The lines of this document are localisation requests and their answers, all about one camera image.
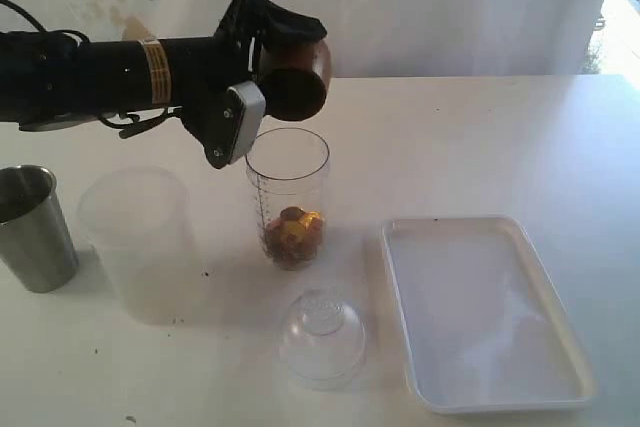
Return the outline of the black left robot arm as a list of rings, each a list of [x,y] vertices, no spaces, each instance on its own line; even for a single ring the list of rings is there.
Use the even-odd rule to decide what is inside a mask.
[[[326,37],[320,20],[271,0],[232,0],[205,37],[93,42],[33,22],[1,36],[1,119],[24,132],[97,121],[127,139],[176,118],[223,168],[250,151],[264,117],[322,109]]]

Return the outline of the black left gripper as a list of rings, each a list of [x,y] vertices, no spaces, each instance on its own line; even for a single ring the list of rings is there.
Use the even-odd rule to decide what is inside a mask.
[[[260,44],[265,14],[266,43],[315,43],[327,36],[319,19],[268,1],[231,0],[213,35],[167,41],[171,102],[179,108],[182,125],[202,145],[207,161],[216,169],[231,165],[236,124],[226,92],[246,81],[256,84],[259,55],[253,48]]]

